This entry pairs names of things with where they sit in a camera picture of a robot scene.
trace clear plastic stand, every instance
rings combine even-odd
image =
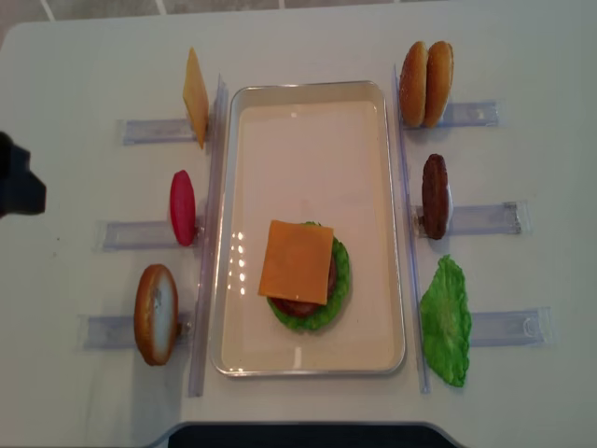
[[[135,348],[132,315],[80,315],[76,345],[83,350]],[[192,341],[192,313],[178,316],[176,345]]]
[[[220,208],[222,204],[223,175],[228,149],[226,147],[226,126],[228,123],[228,88],[222,77],[217,81],[217,95],[210,119],[208,149],[212,154],[209,173],[209,191],[205,205],[204,231],[201,233],[201,273],[199,297],[195,305],[195,333],[188,377],[188,394],[199,397],[203,394],[209,314],[212,288],[215,278],[215,264],[218,247]]]
[[[196,221],[201,232],[201,221]],[[196,238],[190,247],[197,247]],[[98,224],[98,248],[103,251],[180,249],[169,221],[101,222]]]
[[[412,323],[414,325],[415,349],[419,386],[421,393],[431,392],[429,368],[423,354],[423,332],[421,326],[420,299],[423,291],[419,282],[416,238],[425,237],[421,217],[422,207],[413,206],[410,201],[409,171],[404,142],[404,127],[398,104],[398,76],[394,67],[392,94],[396,116],[396,141],[398,144],[398,166],[402,178],[402,201],[407,223],[407,253],[410,274]],[[496,102],[478,104],[453,104],[446,107],[441,125],[495,126],[499,124]],[[525,201],[478,206],[453,207],[447,235],[519,235],[531,230],[528,207]],[[540,345],[553,343],[553,328],[549,308],[500,313],[473,313],[471,346],[496,347],[513,345]]]
[[[412,210],[414,229],[425,238],[423,208]],[[446,236],[457,235],[518,235],[531,231],[531,220],[526,201],[497,203],[495,205],[468,205],[454,207]]]
[[[197,141],[188,119],[129,119],[124,123],[122,145]]]
[[[500,105],[495,100],[479,103],[448,103],[436,128],[463,128],[469,126],[497,126],[500,122]],[[411,128],[404,122],[406,131]]]

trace cheese square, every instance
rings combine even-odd
[[[207,90],[203,83],[203,75],[199,68],[199,60],[194,48],[188,51],[187,74],[185,76],[185,87],[183,88],[183,100],[187,106],[188,116],[197,135],[199,146],[203,148],[205,133],[207,132],[207,121],[209,119],[209,100]]]
[[[258,294],[326,305],[333,242],[329,227],[273,220]]]

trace hamburger bun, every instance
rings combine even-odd
[[[442,114],[450,95],[454,72],[454,58],[451,45],[439,41],[429,49],[427,61],[427,92],[423,124],[433,128]]]
[[[425,116],[427,84],[427,47],[415,42],[402,64],[398,97],[403,120],[412,127],[421,126]]]
[[[168,362],[178,320],[178,293],[172,274],[162,264],[148,266],[137,288],[134,305],[134,339],[150,366]]]

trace red tomato slice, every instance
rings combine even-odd
[[[172,179],[170,219],[178,243],[191,245],[197,234],[195,229],[195,192],[185,170],[176,173]]]

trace tomato slice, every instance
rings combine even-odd
[[[301,301],[285,301],[284,299],[274,299],[270,297],[271,302],[285,315],[294,315],[296,317],[308,317],[315,313],[320,306],[317,303],[303,303]]]
[[[176,241],[191,245],[197,234],[195,228],[195,192],[188,173],[176,173],[170,187],[170,219]]]

